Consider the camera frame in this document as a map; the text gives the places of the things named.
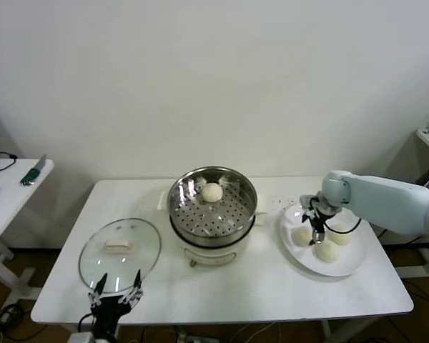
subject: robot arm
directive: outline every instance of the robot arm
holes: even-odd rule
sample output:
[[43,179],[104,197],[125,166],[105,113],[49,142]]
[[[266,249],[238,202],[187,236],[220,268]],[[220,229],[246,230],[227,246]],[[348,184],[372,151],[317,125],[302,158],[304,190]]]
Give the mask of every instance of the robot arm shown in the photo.
[[399,234],[429,234],[429,189],[415,184],[331,171],[321,192],[316,197],[302,196],[300,202],[309,210],[316,243],[324,239],[318,222],[324,223],[343,207]]

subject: black cable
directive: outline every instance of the black cable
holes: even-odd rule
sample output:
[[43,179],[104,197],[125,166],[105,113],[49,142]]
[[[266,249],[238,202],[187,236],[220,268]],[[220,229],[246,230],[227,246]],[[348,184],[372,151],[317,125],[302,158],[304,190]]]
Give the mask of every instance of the black cable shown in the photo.
[[358,226],[361,223],[361,221],[362,221],[362,219],[359,218],[359,220],[357,221],[355,227],[353,227],[351,230],[348,230],[348,231],[345,231],[345,232],[337,231],[337,230],[334,230],[334,229],[330,228],[329,225],[326,224],[326,222],[324,222],[324,226],[326,227],[326,229],[328,229],[328,230],[330,230],[332,232],[335,232],[336,234],[350,234],[351,232],[355,231],[358,228]]
[[[317,198],[311,198],[310,199],[310,209],[314,209],[317,213],[319,213],[318,210],[313,207],[313,201],[315,201],[315,200],[317,200]],[[351,230],[348,230],[346,232],[341,232],[341,231],[337,231],[337,230],[332,229],[331,227],[329,227],[329,225],[326,224],[325,221],[323,222],[323,225],[325,226],[326,229],[328,229],[328,230],[330,230],[332,232],[335,232],[336,234],[350,234],[351,232],[355,231],[358,228],[358,226],[361,223],[361,221],[362,221],[362,219],[359,218],[359,220],[357,221],[355,227],[353,227]]]
[[16,163],[16,160],[17,160],[17,156],[16,155],[10,154],[10,153],[5,152],[5,151],[0,151],[0,154],[8,155],[9,158],[13,160],[12,163],[8,164],[7,166],[4,166],[3,168],[0,168],[0,172],[3,171],[3,170],[5,170],[5,169],[8,169],[9,167],[11,167],[13,164]]
[[423,238],[423,236],[416,237],[416,238],[412,239],[411,241],[409,241],[409,242],[407,242],[407,243],[404,243],[403,245],[409,245],[409,244],[412,244],[413,242],[418,241],[420,238]]
[[391,323],[391,325],[394,326],[394,328],[399,332],[400,336],[402,336],[405,341],[407,341],[408,343],[413,343],[413,341],[410,338],[408,338],[406,334],[403,333],[403,331],[399,328],[399,326],[396,323],[394,323],[394,321],[390,317],[388,317],[388,321],[389,323]]
[[414,284],[414,283],[412,283],[412,282],[410,282],[410,281],[408,281],[408,280],[402,280],[402,282],[404,283],[404,285],[405,284],[409,284],[409,285],[411,285],[411,286],[414,286],[418,291],[420,291],[422,294],[418,294],[418,293],[415,293],[415,292],[411,292],[411,291],[409,291],[408,289],[408,293],[410,293],[411,295],[414,295],[414,296],[416,296],[416,297],[418,297],[418,298],[420,298],[420,299],[422,299],[422,300],[425,300],[425,301],[427,301],[427,302],[429,302],[429,294],[428,293],[426,293],[425,291],[424,291],[424,289],[422,289],[421,287],[419,287],[417,284]]
[[31,336],[28,336],[28,337],[25,337],[25,338],[14,338],[14,337],[10,337],[10,336],[8,336],[8,334],[6,333],[6,332],[3,332],[3,331],[1,331],[1,333],[7,338],[7,339],[10,339],[11,341],[14,341],[14,342],[25,342],[25,341],[28,341],[29,339],[32,339],[32,338],[34,338],[34,337],[36,337],[36,336],[38,336],[39,334],[41,334],[46,328],[47,328],[48,326],[47,325],[45,325],[45,326],[43,326],[39,331],[37,331],[37,332],[35,332],[33,335],[31,335]]
[[382,337],[372,337],[363,341],[363,343],[391,343],[389,339]]
[[[11,308],[19,308],[20,309],[20,311],[21,311],[21,313],[23,313],[22,312],[22,309],[21,309],[21,307],[18,305],[18,304],[11,304],[11,305],[9,305],[9,306],[7,306],[7,307],[4,307],[1,311],[0,311],[0,317],[3,315],[3,314],[5,314],[5,313],[7,313],[8,315],[10,315],[10,313],[9,313],[9,310],[11,309]],[[14,341],[14,342],[25,342],[25,341],[28,341],[29,339],[32,339],[32,338],[34,338],[34,337],[36,337],[37,335],[39,335],[39,334],[41,334],[46,328],[47,328],[48,326],[47,325],[45,325],[44,327],[42,327],[39,331],[37,331],[36,333],[34,333],[33,335],[31,335],[31,336],[29,336],[29,337],[25,337],[25,338],[15,338],[15,337],[10,337],[7,333],[6,333],[6,330],[9,330],[9,329],[12,329],[9,325],[3,325],[2,323],[0,324],[0,332],[7,338],[7,339],[10,339],[11,341]]]
[[83,324],[83,320],[92,316],[92,313],[85,314],[78,322],[78,332],[81,332],[81,325]]
[[387,229],[384,229],[383,231],[381,231],[381,233],[377,236],[377,238],[380,239],[381,236],[386,233],[386,231],[387,231]]
[[146,327],[143,328],[142,334],[140,335],[140,341],[139,343],[144,343],[144,332],[146,331]]

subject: table leg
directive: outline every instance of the table leg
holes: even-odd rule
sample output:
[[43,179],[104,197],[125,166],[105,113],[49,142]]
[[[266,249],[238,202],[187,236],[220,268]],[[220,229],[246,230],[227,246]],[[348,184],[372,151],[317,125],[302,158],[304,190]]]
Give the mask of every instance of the table leg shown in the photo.
[[20,278],[18,278],[15,273],[6,268],[0,262],[0,282],[5,284],[10,289],[18,289],[22,294],[30,293],[30,287]]
[[345,343],[351,337],[355,336],[366,327],[371,325],[378,318],[379,317],[350,319],[337,331],[331,333],[330,336],[326,338],[324,343]]
[[22,275],[18,277],[6,268],[0,260],[0,282],[11,289],[11,293],[4,302],[3,307],[16,304],[20,299],[36,300],[38,298],[41,288],[30,287],[28,285],[34,273],[35,268],[26,268]]
[[4,255],[6,259],[12,260],[14,258],[14,254],[10,249],[0,240],[0,255]]

